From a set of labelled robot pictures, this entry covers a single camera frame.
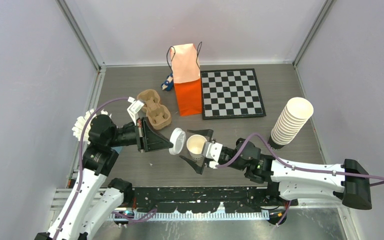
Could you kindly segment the white paper coffee cup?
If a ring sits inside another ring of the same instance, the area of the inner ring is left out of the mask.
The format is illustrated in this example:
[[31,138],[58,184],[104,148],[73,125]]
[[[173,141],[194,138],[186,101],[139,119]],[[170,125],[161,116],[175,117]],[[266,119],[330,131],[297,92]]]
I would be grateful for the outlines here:
[[199,134],[190,136],[186,141],[186,148],[194,160],[200,160],[207,139]]

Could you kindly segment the white plastic cup lid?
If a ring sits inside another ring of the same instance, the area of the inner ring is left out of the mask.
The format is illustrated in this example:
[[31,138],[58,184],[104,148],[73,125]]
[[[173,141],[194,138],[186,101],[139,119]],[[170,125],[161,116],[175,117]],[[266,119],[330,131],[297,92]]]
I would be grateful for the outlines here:
[[185,131],[183,131],[179,127],[175,128],[170,136],[170,142],[173,144],[173,146],[168,149],[169,153],[171,155],[179,155],[183,150],[185,140],[186,140]]

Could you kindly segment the stack of white paper cups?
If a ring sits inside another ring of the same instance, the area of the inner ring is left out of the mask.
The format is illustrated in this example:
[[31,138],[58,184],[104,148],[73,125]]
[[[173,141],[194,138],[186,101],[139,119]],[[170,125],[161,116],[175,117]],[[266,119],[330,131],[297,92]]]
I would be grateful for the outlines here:
[[307,99],[289,99],[270,132],[269,145],[275,150],[288,145],[313,113],[314,107]]

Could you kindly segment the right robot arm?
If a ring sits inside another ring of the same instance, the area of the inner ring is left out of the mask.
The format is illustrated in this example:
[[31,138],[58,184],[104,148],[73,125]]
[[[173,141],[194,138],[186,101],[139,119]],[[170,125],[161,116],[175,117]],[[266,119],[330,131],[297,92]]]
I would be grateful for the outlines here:
[[244,172],[256,184],[267,184],[265,198],[271,205],[295,199],[329,199],[357,210],[372,209],[368,172],[354,159],[342,164],[313,164],[263,154],[251,142],[251,137],[239,138],[235,148],[229,148],[212,138],[213,131],[205,129],[204,143],[199,153],[202,165],[181,156],[197,174],[204,167],[229,167]]

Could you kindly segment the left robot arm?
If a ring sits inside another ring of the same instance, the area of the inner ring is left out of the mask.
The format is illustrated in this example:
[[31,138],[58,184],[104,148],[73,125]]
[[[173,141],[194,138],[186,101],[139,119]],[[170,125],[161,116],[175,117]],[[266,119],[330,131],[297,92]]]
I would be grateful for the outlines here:
[[132,183],[114,178],[100,200],[92,204],[119,157],[116,147],[137,146],[140,152],[153,152],[174,146],[144,117],[120,128],[106,114],[95,116],[89,123],[82,170],[55,222],[46,232],[38,233],[37,240],[91,240],[117,207],[133,202]]

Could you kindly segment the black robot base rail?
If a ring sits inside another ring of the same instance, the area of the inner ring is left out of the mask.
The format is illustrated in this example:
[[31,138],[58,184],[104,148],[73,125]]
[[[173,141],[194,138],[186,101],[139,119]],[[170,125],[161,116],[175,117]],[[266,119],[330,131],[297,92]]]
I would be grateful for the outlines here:
[[116,187],[124,193],[120,207],[142,213],[156,209],[157,213],[214,213],[224,207],[226,213],[256,213],[286,206],[287,201],[275,196],[266,187]]

